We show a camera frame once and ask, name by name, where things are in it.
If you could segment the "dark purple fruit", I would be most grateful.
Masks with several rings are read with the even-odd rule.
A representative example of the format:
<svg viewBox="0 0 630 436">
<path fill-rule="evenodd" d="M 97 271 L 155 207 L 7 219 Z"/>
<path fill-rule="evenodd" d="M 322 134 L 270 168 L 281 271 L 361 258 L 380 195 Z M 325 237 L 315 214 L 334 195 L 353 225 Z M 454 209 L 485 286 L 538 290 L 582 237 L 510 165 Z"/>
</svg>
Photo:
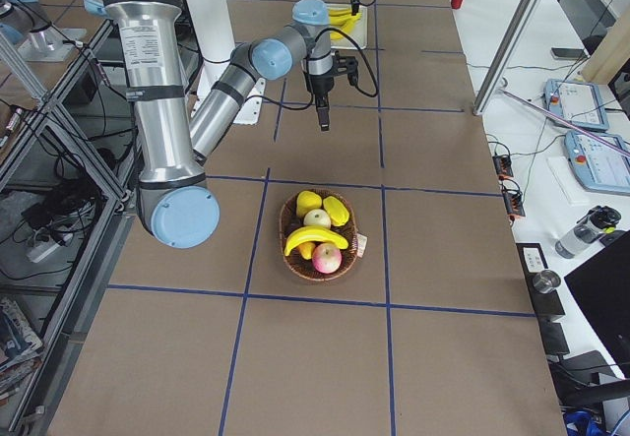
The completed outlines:
<svg viewBox="0 0 630 436">
<path fill-rule="evenodd" d="M 297 229 L 301 228 L 303 226 L 302 222 L 298 219 L 294 219 L 292 220 L 288 226 L 286 227 L 284 233 L 285 236 L 289 236 L 291 235 L 294 231 L 296 231 Z"/>
</svg>

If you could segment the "clear water bottle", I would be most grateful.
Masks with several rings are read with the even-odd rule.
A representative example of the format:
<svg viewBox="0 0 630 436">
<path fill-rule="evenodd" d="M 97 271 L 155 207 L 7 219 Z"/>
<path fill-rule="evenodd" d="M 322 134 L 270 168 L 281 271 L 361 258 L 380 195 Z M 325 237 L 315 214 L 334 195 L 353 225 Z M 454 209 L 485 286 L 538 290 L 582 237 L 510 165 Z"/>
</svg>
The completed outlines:
<svg viewBox="0 0 630 436">
<path fill-rule="evenodd" d="M 563 258 L 574 258 L 598 239 L 613 232 L 620 220 L 621 213 L 618 210 L 609 206 L 595 206 L 555 242 L 555 251 Z"/>
</svg>

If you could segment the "black monitor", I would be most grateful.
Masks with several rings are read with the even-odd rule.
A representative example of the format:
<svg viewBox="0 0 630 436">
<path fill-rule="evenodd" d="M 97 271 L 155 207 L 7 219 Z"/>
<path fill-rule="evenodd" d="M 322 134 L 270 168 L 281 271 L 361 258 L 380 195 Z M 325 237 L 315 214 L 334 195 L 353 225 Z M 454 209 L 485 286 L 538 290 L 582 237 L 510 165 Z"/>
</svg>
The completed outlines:
<svg viewBox="0 0 630 436">
<path fill-rule="evenodd" d="M 629 236 L 573 270 L 565 282 L 591 328 L 629 376 Z"/>
</svg>

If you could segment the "paper basket tag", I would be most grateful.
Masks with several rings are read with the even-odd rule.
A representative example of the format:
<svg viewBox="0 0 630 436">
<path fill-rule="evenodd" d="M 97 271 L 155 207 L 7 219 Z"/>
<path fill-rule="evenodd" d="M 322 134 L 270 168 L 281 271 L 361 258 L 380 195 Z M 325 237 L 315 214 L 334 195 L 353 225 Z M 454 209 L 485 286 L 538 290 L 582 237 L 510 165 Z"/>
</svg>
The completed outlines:
<svg viewBox="0 0 630 436">
<path fill-rule="evenodd" d="M 368 242 L 367 236 L 361 233 L 357 233 L 356 235 L 356 257 L 357 258 L 363 257 L 366 246 L 367 246 L 367 242 Z"/>
</svg>

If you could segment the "yellow lemon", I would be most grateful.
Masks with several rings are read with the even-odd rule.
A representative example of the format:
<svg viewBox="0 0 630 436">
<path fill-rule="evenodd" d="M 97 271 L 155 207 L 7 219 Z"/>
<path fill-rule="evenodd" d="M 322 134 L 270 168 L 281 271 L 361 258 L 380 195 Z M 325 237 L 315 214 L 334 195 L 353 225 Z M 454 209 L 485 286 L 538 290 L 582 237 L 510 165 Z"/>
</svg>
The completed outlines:
<svg viewBox="0 0 630 436">
<path fill-rule="evenodd" d="M 319 194 L 310 190 L 303 190 L 296 197 L 296 215 L 299 218 L 304 218 L 310 211 L 320 209 L 322 202 Z"/>
</svg>

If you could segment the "lower blue teach pendant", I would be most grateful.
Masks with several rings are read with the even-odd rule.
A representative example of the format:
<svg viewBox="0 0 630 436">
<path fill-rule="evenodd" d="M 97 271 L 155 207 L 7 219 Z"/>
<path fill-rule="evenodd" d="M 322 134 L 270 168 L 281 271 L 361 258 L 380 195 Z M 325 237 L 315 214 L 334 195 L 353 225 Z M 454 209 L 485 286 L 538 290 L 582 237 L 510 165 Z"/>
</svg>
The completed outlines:
<svg viewBox="0 0 630 436">
<path fill-rule="evenodd" d="M 629 157 L 575 130 L 564 140 L 571 169 L 589 191 L 629 195 Z"/>
</svg>

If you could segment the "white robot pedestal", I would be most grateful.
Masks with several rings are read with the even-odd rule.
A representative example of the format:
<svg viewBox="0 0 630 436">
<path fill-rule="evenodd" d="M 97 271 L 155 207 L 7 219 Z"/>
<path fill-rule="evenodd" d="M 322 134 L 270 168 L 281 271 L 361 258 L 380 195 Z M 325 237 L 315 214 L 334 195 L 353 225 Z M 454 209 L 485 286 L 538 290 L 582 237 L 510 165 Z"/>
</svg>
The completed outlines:
<svg viewBox="0 0 630 436">
<path fill-rule="evenodd" d="M 203 69 L 197 97 L 203 101 L 227 66 L 235 42 L 226 0 L 186 0 Z"/>
</svg>

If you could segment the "red pink apple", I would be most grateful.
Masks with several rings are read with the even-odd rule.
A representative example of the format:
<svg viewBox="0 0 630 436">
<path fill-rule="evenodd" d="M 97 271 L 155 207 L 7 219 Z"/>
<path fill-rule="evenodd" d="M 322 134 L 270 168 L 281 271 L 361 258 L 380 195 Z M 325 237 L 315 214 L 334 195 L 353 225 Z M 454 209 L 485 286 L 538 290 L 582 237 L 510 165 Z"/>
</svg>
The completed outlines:
<svg viewBox="0 0 630 436">
<path fill-rule="evenodd" d="M 313 251 L 311 262 L 314 269 L 321 274 L 332 274 L 342 264 L 341 250 L 331 242 L 319 244 Z"/>
</svg>

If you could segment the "aluminium frame post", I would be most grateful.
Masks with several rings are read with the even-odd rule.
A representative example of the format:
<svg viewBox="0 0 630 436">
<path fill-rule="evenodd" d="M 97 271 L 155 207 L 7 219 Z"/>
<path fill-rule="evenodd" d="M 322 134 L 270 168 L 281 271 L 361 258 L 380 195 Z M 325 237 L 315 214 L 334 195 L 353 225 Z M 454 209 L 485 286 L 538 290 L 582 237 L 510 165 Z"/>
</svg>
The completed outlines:
<svg viewBox="0 0 630 436">
<path fill-rule="evenodd" d="M 483 114 L 491 97 L 499 89 L 507 65 L 539 2 L 540 0 L 520 0 L 477 93 L 472 106 L 474 115 Z"/>
</svg>

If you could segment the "yellow green apple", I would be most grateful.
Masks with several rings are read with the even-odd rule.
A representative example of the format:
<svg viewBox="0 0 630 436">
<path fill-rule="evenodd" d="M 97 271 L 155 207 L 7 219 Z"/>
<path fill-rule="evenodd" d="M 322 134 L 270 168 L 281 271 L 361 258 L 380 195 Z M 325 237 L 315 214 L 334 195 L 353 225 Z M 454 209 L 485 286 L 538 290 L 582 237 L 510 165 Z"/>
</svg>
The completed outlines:
<svg viewBox="0 0 630 436">
<path fill-rule="evenodd" d="M 330 229 L 332 226 L 331 218 L 325 210 L 315 209 L 309 211 L 303 218 L 304 226 L 321 226 Z"/>
</svg>

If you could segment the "small metal cup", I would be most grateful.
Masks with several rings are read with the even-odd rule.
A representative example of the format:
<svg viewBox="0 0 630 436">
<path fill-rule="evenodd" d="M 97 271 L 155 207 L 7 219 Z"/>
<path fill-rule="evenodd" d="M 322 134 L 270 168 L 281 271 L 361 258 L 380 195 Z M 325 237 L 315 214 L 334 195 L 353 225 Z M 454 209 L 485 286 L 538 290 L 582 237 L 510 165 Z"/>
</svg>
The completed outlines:
<svg viewBox="0 0 630 436">
<path fill-rule="evenodd" d="M 532 278 L 534 290 L 542 294 L 551 293 L 560 286 L 561 282 L 561 276 L 549 269 L 537 272 Z"/>
</svg>

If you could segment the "brown wicker basket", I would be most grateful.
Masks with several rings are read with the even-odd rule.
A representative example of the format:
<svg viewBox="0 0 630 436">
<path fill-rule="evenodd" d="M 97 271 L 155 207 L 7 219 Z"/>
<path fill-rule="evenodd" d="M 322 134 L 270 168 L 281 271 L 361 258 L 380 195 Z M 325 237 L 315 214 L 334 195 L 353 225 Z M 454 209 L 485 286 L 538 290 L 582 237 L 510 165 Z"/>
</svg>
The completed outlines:
<svg viewBox="0 0 630 436">
<path fill-rule="evenodd" d="M 305 280 L 336 279 L 359 257 L 355 214 L 337 192 L 306 189 L 294 194 L 281 208 L 279 230 L 284 263 Z"/>
</svg>

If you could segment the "white bear tray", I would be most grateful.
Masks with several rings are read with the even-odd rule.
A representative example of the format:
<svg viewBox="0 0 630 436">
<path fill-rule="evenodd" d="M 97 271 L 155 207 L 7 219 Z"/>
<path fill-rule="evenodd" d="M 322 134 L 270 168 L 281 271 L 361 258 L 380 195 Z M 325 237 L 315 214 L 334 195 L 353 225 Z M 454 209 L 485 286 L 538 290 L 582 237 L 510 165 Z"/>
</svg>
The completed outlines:
<svg viewBox="0 0 630 436">
<path fill-rule="evenodd" d="M 329 3 L 327 8 L 350 8 L 349 4 L 332 4 Z M 362 15 L 362 19 L 355 26 L 352 33 L 349 35 L 361 49 L 364 49 L 367 46 L 368 42 L 368 11 L 364 6 L 360 6 L 358 13 Z"/>
</svg>

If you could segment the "blue teach pendant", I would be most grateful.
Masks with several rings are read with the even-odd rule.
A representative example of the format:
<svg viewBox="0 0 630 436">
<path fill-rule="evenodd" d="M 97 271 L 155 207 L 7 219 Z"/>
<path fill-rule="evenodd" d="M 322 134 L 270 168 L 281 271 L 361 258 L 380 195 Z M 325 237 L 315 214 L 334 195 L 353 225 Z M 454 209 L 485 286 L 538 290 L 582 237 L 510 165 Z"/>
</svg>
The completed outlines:
<svg viewBox="0 0 630 436">
<path fill-rule="evenodd" d="M 609 122 L 599 87 L 591 83 L 549 79 L 544 86 L 546 109 L 580 128 L 605 132 Z"/>
<path fill-rule="evenodd" d="M 575 130 L 564 140 L 571 169 L 589 191 L 629 195 L 629 157 Z"/>
</svg>

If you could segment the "yellow banana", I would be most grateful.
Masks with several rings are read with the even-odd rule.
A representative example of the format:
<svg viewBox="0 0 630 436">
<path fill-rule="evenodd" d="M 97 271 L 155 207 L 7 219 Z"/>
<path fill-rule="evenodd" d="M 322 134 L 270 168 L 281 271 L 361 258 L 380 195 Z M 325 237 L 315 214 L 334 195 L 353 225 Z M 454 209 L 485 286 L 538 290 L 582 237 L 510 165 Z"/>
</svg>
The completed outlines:
<svg viewBox="0 0 630 436">
<path fill-rule="evenodd" d="M 362 15 L 360 13 L 356 13 L 355 15 L 351 13 L 331 15 L 330 24 L 331 27 L 334 28 L 334 30 L 331 31 L 331 40 L 342 40 L 345 38 L 346 34 L 350 35 L 361 19 Z"/>
<path fill-rule="evenodd" d="M 328 13 L 331 17 L 351 15 L 351 8 L 329 8 Z"/>
<path fill-rule="evenodd" d="M 339 249 L 348 248 L 348 240 L 340 234 L 323 226 L 309 225 L 296 229 L 288 236 L 283 254 L 289 256 L 294 248 L 305 242 L 332 242 Z"/>
</svg>

